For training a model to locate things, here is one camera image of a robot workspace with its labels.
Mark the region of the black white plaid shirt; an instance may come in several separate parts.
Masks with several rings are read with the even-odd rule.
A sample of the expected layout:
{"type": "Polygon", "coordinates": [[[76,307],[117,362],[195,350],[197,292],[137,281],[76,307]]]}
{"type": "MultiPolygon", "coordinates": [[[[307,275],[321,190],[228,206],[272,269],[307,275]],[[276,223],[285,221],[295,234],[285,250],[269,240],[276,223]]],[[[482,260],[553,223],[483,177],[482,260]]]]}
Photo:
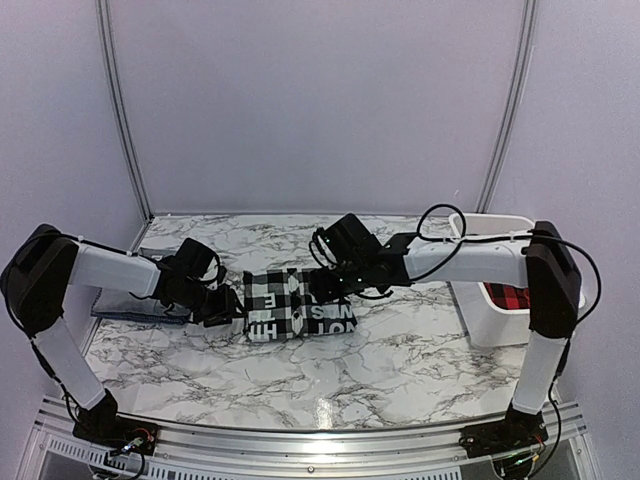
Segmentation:
{"type": "Polygon", "coordinates": [[[265,343],[350,333],[358,321],[346,299],[319,303],[310,290],[309,269],[243,273],[244,334],[265,343]]]}

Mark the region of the blue checked shirt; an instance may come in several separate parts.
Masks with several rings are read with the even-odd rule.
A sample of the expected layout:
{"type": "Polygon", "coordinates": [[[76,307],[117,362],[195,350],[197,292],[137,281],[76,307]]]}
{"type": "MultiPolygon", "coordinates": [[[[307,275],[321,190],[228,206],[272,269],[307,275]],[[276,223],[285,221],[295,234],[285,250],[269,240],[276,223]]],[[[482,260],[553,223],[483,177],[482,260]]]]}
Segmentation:
{"type": "Polygon", "coordinates": [[[191,322],[190,315],[152,315],[131,312],[92,312],[93,317],[106,319],[111,321],[128,321],[145,324],[167,324],[167,325],[184,325],[191,322]]]}

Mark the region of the grey shirt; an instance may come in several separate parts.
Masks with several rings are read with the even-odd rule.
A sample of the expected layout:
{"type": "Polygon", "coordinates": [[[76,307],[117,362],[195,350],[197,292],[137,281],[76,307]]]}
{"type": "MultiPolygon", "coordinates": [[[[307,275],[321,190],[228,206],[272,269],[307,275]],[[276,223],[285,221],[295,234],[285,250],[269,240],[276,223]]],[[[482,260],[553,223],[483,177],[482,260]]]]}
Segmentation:
{"type": "Polygon", "coordinates": [[[163,306],[154,299],[138,299],[128,292],[101,289],[91,307],[94,316],[115,317],[124,315],[158,316],[163,306]]]}

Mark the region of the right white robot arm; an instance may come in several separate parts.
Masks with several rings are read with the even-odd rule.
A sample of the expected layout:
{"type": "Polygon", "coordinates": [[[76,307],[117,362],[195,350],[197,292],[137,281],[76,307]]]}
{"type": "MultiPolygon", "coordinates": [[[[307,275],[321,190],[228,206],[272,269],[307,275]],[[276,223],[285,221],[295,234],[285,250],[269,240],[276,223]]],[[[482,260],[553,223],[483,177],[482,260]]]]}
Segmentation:
{"type": "Polygon", "coordinates": [[[332,261],[309,275],[311,295],[326,304],[374,288],[429,282],[493,283],[529,292],[529,340],[520,378],[495,438],[515,448],[534,431],[561,359],[578,325],[582,275],[574,260],[583,248],[563,239],[550,221],[524,233],[495,236],[460,233],[428,237],[421,230],[396,233],[380,242],[354,214],[317,229],[312,252],[332,261]]]}

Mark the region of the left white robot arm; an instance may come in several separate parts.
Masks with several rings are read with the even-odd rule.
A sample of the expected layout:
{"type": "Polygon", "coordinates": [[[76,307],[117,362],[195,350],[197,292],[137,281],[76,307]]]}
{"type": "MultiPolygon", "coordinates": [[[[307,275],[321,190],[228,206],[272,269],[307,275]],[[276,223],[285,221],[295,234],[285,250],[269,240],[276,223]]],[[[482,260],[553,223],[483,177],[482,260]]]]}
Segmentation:
{"type": "Polygon", "coordinates": [[[217,327],[243,313],[238,294],[224,277],[219,256],[192,238],[175,252],[153,258],[41,224],[4,267],[1,295],[41,367],[76,408],[76,424],[102,443],[116,445],[126,436],[126,423],[68,327],[70,291],[121,292],[157,301],[165,309],[181,307],[195,324],[217,327]]]}

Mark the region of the white plastic bin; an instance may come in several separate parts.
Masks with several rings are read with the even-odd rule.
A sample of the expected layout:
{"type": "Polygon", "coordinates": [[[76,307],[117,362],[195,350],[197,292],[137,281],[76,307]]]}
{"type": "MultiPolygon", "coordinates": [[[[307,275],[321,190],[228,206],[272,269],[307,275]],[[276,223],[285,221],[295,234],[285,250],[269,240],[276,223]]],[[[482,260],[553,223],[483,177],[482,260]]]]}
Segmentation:
{"type": "Polygon", "coordinates": [[[477,347],[524,345],[531,322],[541,321],[553,331],[559,321],[580,317],[586,300],[582,278],[571,248],[560,243],[550,221],[496,214],[454,213],[448,218],[453,235],[463,246],[447,265],[447,277],[462,319],[477,347]],[[485,283],[528,288],[528,310],[495,307],[485,283]]]}

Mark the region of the red black plaid shirt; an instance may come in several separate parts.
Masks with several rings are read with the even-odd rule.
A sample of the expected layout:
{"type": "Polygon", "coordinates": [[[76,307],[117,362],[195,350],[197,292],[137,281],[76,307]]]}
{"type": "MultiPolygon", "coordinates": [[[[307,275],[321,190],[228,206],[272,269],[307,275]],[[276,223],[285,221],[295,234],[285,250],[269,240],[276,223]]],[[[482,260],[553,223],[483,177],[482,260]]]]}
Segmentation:
{"type": "Polygon", "coordinates": [[[485,283],[484,288],[490,302],[505,311],[528,310],[530,296],[528,288],[517,288],[510,285],[485,283]]]}

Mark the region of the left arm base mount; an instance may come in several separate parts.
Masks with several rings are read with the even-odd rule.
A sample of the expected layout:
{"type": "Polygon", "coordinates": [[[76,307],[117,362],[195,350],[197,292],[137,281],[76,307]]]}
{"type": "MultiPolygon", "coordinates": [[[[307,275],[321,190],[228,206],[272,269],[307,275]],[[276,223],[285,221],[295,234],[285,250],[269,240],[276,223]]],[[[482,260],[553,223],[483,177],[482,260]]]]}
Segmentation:
{"type": "Polygon", "coordinates": [[[72,434],[75,438],[109,447],[116,453],[134,451],[150,456],[155,451],[159,426],[151,422],[117,417],[115,423],[107,427],[106,432],[76,423],[72,434]]]}

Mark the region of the aluminium front rail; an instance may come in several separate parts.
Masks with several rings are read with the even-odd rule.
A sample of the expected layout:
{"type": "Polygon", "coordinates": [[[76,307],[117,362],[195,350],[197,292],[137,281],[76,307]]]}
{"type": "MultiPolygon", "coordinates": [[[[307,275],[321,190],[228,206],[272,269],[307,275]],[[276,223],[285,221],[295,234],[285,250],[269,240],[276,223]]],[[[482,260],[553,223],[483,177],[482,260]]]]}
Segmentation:
{"type": "Polygon", "coordinates": [[[599,479],[575,402],[546,408],[543,446],[471,458],[465,421],[332,431],[234,429],[157,421],[146,479],[495,479],[517,459],[540,456],[541,479],[599,479]]]}

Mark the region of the left wall metal profile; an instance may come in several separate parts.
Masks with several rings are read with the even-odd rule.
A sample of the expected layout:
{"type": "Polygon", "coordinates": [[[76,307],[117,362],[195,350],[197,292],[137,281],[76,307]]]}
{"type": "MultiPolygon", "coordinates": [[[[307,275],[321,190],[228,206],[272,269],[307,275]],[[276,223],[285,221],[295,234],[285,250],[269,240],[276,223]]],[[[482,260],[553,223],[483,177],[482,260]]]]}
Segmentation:
{"type": "Polygon", "coordinates": [[[95,10],[107,89],[113,109],[118,138],[137,208],[144,221],[149,223],[154,219],[154,212],[144,184],[124,99],[124,90],[117,60],[111,2],[96,0],[95,10]]]}

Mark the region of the wall metal profile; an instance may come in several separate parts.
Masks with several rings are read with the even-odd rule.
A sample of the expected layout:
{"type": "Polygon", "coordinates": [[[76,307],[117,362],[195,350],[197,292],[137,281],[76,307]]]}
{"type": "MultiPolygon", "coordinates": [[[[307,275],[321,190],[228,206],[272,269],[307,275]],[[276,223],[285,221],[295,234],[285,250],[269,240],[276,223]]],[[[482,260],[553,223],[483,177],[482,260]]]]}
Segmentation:
{"type": "Polygon", "coordinates": [[[486,213],[495,195],[501,172],[506,164],[508,148],[519,107],[526,88],[527,75],[535,45],[539,1],[523,3],[515,60],[507,91],[506,103],[492,149],[488,169],[476,202],[475,212],[486,213]]]}
{"type": "Polygon", "coordinates": [[[95,10],[107,89],[113,109],[118,138],[137,208],[144,221],[149,223],[154,219],[154,212],[144,184],[124,99],[124,90],[117,60],[111,2],[96,0],[95,10]]]}

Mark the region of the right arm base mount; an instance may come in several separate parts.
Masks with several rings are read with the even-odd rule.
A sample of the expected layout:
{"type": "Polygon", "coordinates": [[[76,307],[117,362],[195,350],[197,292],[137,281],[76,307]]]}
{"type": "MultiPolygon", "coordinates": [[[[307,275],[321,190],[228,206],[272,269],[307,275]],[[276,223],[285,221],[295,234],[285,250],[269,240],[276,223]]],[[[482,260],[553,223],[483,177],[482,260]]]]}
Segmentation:
{"type": "Polygon", "coordinates": [[[545,443],[549,438],[542,421],[513,422],[506,419],[469,425],[461,430],[459,446],[468,458],[497,455],[545,443]]]}

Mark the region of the right wall metal profile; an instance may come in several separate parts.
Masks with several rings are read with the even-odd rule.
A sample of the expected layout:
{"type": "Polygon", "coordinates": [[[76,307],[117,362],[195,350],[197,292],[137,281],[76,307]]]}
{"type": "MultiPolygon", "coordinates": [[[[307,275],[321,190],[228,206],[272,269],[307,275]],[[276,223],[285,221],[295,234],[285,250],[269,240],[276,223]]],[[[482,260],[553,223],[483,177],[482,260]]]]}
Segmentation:
{"type": "Polygon", "coordinates": [[[506,103],[492,149],[488,169],[476,202],[475,212],[486,213],[495,195],[501,172],[506,164],[508,148],[519,107],[526,88],[527,75],[535,45],[539,1],[523,3],[515,60],[507,91],[506,103]]]}

